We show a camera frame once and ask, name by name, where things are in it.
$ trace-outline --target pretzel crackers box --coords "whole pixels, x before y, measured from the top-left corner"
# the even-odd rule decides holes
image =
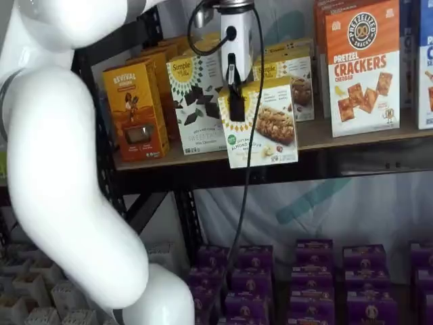
[[[420,129],[433,127],[433,1],[419,0],[417,42],[417,119]]]
[[[248,147],[253,137],[251,166],[277,165],[298,161],[298,145],[293,113],[290,78],[265,80],[257,122],[252,134],[252,122],[256,113],[260,81],[242,88],[245,105],[245,121],[230,119],[229,92],[224,90],[219,98],[227,151],[231,168],[247,165]]]
[[[108,101],[123,160],[161,158],[169,151],[155,77],[146,60],[104,71]]]
[[[265,56],[265,79],[289,77],[292,86],[296,121],[314,120],[313,83],[309,47],[277,52]],[[261,59],[252,67],[254,80],[260,80]]]
[[[226,150],[218,108],[223,76],[218,53],[179,56],[167,64],[184,154]]]
[[[399,3],[353,3],[325,14],[334,137],[400,127]]]

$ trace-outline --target chocolate image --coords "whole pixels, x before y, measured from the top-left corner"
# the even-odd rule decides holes
[[[220,118],[219,107],[217,103],[205,103],[204,108],[206,109],[206,115],[213,118]]]
[[[196,101],[196,96],[194,95],[194,92],[191,90],[189,93],[185,94],[185,103],[187,103],[187,106],[191,105]]]
[[[289,145],[295,136],[293,123],[286,113],[264,107],[258,112],[256,131],[274,142]]]
[[[363,88],[360,83],[353,85],[347,89],[349,93],[349,102],[352,107],[360,106],[364,102]]]
[[[197,119],[197,113],[192,113],[188,115],[187,119],[185,120],[185,123],[183,125],[190,125],[191,123],[194,123]]]
[[[212,95],[201,95],[200,98],[197,99],[197,105],[204,105],[209,103],[214,96]]]
[[[340,118],[342,122],[346,122],[355,118],[355,114],[353,112],[353,107],[350,105],[349,98],[344,98],[343,100],[338,101],[338,109],[340,110]]]
[[[392,74],[381,72],[379,74],[378,85],[376,91],[382,96],[388,96],[391,87]]]
[[[361,104],[360,108],[367,113],[371,113],[373,110],[374,104],[376,103],[376,100],[378,98],[377,91],[374,91],[370,88],[367,88],[365,90],[365,95],[363,98],[363,103]]]

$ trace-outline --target sweet thins box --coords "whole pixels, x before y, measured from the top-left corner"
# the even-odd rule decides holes
[[[332,240],[299,239],[296,241],[295,255],[299,263],[333,263]]]
[[[251,166],[278,165],[298,161],[298,142],[290,78],[268,79],[263,85],[261,107],[257,112],[257,123],[251,127],[256,114],[260,81],[242,88],[245,105],[245,121],[230,119],[228,89],[221,92],[219,108],[223,118],[227,139],[227,152],[231,168],[247,165],[248,144],[253,137]]]
[[[218,108],[223,76],[218,53],[173,58],[167,64],[184,154],[226,150]]]
[[[311,316],[326,316],[335,322],[334,290],[292,290],[290,293],[290,311],[306,313]]]
[[[273,247],[240,246],[237,266],[244,269],[255,267],[273,270]]]
[[[103,76],[122,159],[165,156],[170,146],[155,62],[146,60],[111,68]]]
[[[398,0],[325,14],[332,135],[400,127]]]
[[[417,107],[418,127],[433,127],[433,3],[419,0],[415,11],[417,17]]]
[[[197,264],[201,267],[226,266],[229,249],[227,247],[204,245],[197,253]]]
[[[398,305],[386,290],[347,292],[348,324],[398,324]]]
[[[257,318],[269,322],[267,299],[251,292],[229,292],[225,299],[227,316]]]
[[[311,76],[310,47],[298,47],[296,50],[277,52],[265,56],[265,78],[289,77],[292,85],[295,119],[297,121],[314,120],[313,83]],[[261,59],[252,67],[254,80],[260,80]]]
[[[386,267],[385,249],[383,245],[344,247],[343,266],[361,269]]]
[[[386,269],[347,269],[344,280],[348,290],[391,287],[390,275]]]

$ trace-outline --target black cable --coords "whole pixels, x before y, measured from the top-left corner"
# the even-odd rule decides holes
[[[216,47],[214,47],[213,49],[209,50],[209,51],[202,51],[201,49],[198,49],[195,45],[194,45],[194,41],[191,37],[191,29],[192,29],[192,24],[194,21],[194,18],[197,16],[197,13],[199,12],[199,10],[204,6],[205,3],[208,3],[209,6],[211,6],[211,3],[215,2],[214,0],[202,0],[197,7],[192,11],[191,14],[191,18],[189,19],[188,22],[188,29],[187,29],[187,38],[188,38],[188,43],[189,43],[189,47],[193,50],[193,52],[199,56],[210,56],[213,53],[217,52],[220,48],[223,47],[224,44],[226,44],[226,42],[229,40],[229,37],[226,35],[226,37],[224,37],[224,39],[218,43],[218,45]]]
[[[260,17],[258,16],[257,9],[254,7],[253,12],[257,19],[257,25],[258,25],[258,34],[260,37],[260,55],[261,55],[261,72],[260,72],[260,88],[258,90],[258,97],[257,97],[257,105],[256,105],[256,112],[254,113],[254,119],[252,121],[252,128],[251,128],[251,137],[250,137],[250,143],[248,144],[248,157],[246,161],[246,176],[245,176],[245,186],[244,186],[244,197],[242,198],[242,205],[241,205],[241,213],[239,216],[239,221],[237,224],[237,229],[235,233],[235,239],[233,240],[233,244],[231,245],[229,256],[227,258],[227,267],[224,271],[224,278],[227,275],[227,271],[231,268],[231,265],[233,263],[233,258],[235,257],[235,252],[237,250],[237,245],[239,242],[240,234],[242,232],[242,224],[244,222],[244,215],[245,215],[245,209],[246,209],[246,198],[248,195],[248,186],[250,185],[250,175],[251,175],[251,149],[252,149],[252,143],[254,139],[254,131],[256,129],[256,122],[257,122],[257,113],[260,108],[260,101],[262,99],[262,92],[263,92],[263,83],[265,81],[265,45],[263,44],[263,31],[262,31],[262,24],[260,23]]]

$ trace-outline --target shelf board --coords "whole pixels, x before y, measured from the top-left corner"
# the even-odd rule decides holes
[[[301,122],[297,123],[296,127],[298,129],[298,144],[300,151],[320,150],[360,144],[374,144],[378,142],[433,136],[433,129],[425,131],[420,131],[417,129],[414,118],[409,111],[402,112],[400,129],[350,135],[347,137],[333,138],[331,121],[329,119],[317,119],[315,121]],[[186,156],[183,154],[182,145],[180,142],[171,144],[171,146],[172,148],[167,156],[156,160],[144,160],[127,163],[122,161],[120,153],[117,152],[114,155],[116,168],[119,171],[128,171],[135,169],[186,165],[192,163],[204,163],[227,159],[227,151],[192,154]]]

